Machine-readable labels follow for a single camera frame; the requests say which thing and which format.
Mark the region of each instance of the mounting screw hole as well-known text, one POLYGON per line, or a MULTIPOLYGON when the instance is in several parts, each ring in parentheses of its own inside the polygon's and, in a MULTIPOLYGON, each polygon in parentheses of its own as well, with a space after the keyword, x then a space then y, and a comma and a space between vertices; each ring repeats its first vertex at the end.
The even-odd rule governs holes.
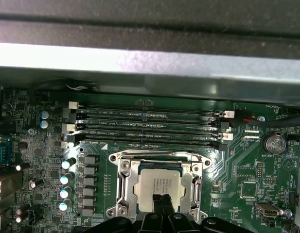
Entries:
POLYGON ((111 161, 115 161, 115 160, 116 160, 115 155, 112 155, 112 156, 110 157, 110 160, 111 160, 111 161))
POLYGON ((113 213, 113 211, 108 211, 108 213, 107 213, 107 215, 109 216, 109 217, 112 217, 113 215, 114 215, 114 213, 113 213))

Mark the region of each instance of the dimm slot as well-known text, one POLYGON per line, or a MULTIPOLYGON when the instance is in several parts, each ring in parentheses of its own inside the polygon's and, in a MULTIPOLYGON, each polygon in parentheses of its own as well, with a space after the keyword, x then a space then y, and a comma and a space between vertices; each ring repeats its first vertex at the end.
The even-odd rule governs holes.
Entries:
POLYGON ((181 134, 181 133, 152 133, 141 131, 122 131, 122 130, 82 130, 81 133, 86 135, 102 135, 116 137, 137 137, 137 138, 156 138, 156 139, 174 139, 174 140, 193 140, 193 141, 210 141, 213 137, 212 133, 205 134, 181 134))
POLYGON ((96 139, 96 140, 118 140, 118 141, 133 141, 133 142, 152 142, 152 143, 167 143, 167 144, 188 144, 188 145, 209 145, 210 142, 206 141, 187 141, 187 140, 172 140, 172 139, 161 139, 161 138, 135 138, 135 137, 115 137, 115 136, 97 136, 97 135, 86 135, 85 139, 96 139))

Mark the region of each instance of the screw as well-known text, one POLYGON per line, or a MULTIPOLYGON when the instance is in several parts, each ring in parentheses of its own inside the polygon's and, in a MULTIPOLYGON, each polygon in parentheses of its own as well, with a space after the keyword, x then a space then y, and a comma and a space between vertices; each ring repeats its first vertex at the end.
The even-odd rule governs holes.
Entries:
POLYGON ((208 223, 209 225, 214 225, 214 224, 216 224, 216 221, 213 220, 213 219, 208 219, 208 220, 207 220, 207 223, 208 223))
POLYGON ((129 162, 124 161, 122 162, 122 169, 128 169, 129 168, 129 162))
POLYGON ((265 117, 264 116, 258 116, 257 120, 259 120, 259 121, 265 121, 265 117))
POLYGON ((174 215, 174 218, 175 218, 175 219, 181 219, 181 218, 182 218, 182 215, 180 215, 180 214, 175 214, 175 215, 174 215))

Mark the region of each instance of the electrolytic capacitor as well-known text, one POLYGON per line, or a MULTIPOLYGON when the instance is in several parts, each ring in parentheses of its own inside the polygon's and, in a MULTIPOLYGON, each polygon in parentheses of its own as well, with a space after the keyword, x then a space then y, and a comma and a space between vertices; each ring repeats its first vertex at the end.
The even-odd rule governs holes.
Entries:
POLYGON ((284 211, 284 215, 285 215, 286 217, 292 217, 293 213, 292 213, 291 210, 287 209, 287 210, 284 211))
POLYGON ((29 216, 29 212, 26 211, 22 215, 16 217, 16 223, 21 223, 23 220, 25 220, 29 216))
POLYGON ((66 198, 66 199, 63 200, 62 203, 60 203, 59 209, 61 211, 66 211, 71 206, 71 203, 72 203, 71 200, 66 198))
POLYGON ((43 120, 50 119, 50 118, 52 118, 52 116, 53 115, 51 113, 47 112, 47 111, 41 112, 41 118, 43 120))
POLYGON ((39 125, 40 125, 40 127, 41 127, 42 129, 48 129, 48 128, 50 128, 53 124, 52 124, 52 122, 49 121, 49 120, 43 120, 43 121, 40 122, 39 125))
POLYGON ((13 106, 10 103, 5 103, 2 105, 2 109, 10 111, 13 109, 13 106))
POLYGON ((28 169, 28 168, 30 168, 30 163, 22 163, 22 164, 19 164, 19 165, 17 165, 16 166, 16 170, 17 171, 23 171, 23 170, 25 170, 25 169, 28 169))
POLYGON ((72 165, 74 165, 76 163, 76 159, 71 157, 69 159, 66 159, 65 161, 63 161, 61 163, 61 166, 63 169, 69 169, 69 167, 71 167, 72 165))
POLYGON ((29 203, 26 203, 16 210, 16 214, 20 216, 23 213, 25 213, 30 207, 31 207, 31 205, 29 203))
POLYGON ((30 187, 34 189, 34 188, 38 187, 39 185, 41 185, 43 183, 44 183, 43 179, 37 179, 36 181, 32 181, 30 183, 30 187))
POLYGON ((63 199, 67 198, 71 194, 72 194, 72 189, 69 186, 65 187, 60 191, 60 197, 63 199))
POLYGON ((73 178, 74 178, 74 173, 67 172, 66 174, 64 174, 64 176, 62 176, 62 177, 60 178, 60 182, 61 182, 62 184, 67 184, 67 183, 69 183, 73 178))

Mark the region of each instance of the green circuit board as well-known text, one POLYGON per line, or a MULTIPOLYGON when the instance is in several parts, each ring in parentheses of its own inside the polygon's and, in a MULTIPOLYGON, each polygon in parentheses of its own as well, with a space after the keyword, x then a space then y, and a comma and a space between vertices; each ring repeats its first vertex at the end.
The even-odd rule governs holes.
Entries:
MULTIPOLYGON (((253 117, 275 120, 292 114, 287 106, 54 91, 38 91, 32 101, 26 90, 12 89, 3 90, 1 99, 2 104, 12 106, 9 120, 17 122, 10 163, 31 163, 30 169, 24 171, 23 188, 16 193, 13 210, 27 202, 42 206, 42 218, 34 225, 28 226, 26 221, 16 223, 14 214, 12 232, 65 233, 71 232, 74 226, 92 227, 107 220, 106 209, 115 204, 117 188, 117 167, 108 156, 126 149, 194 151, 210 158, 213 164, 204 170, 201 196, 201 210, 209 216, 263 233, 270 231, 270 227, 257 213, 256 202, 272 203, 295 213, 291 194, 297 192, 299 142, 288 140, 283 154, 270 155, 262 149, 261 140, 269 132, 299 134, 300 127, 264 129, 241 124, 230 129, 233 140, 220 141, 227 145, 225 151, 215 149, 213 141, 204 143, 208 136, 198 133, 205 127, 200 122, 209 119, 200 116, 201 111, 210 114, 243 109, 251 111, 253 117), (62 147, 66 140, 62 124, 67 122, 63 108, 68 107, 69 101, 92 104, 94 110, 84 111, 96 114, 98 120, 84 120, 82 123, 96 128, 92 132, 88 130, 89 137, 79 145, 67 149, 62 147), (52 125, 47 129, 40 127, 42 111, 51 113, 49 121, 52 125), (34 135, 28 134, 30 129, 35 130, 34 135), (27 147, 19 147, 21 142, 27 147), (95 202, 93 215, 83 216, 82 157, 91 154, 98 157, 95 202), (68 184, 73 189, 72 205, 63 212, 58 208, 62 202, 59 192, 64 188, 60 177, 66 172, 61 163, 68 157, 76 157, 78 162, 73 169, 75 179, 68 184), (29 190, 28 183, 32 178, 43 178, 45 182, 36 190, 29 190)), ((275 218, 272 230, 282 232, 281 222, 286 219, 293 220, 294 215, 275 218)))

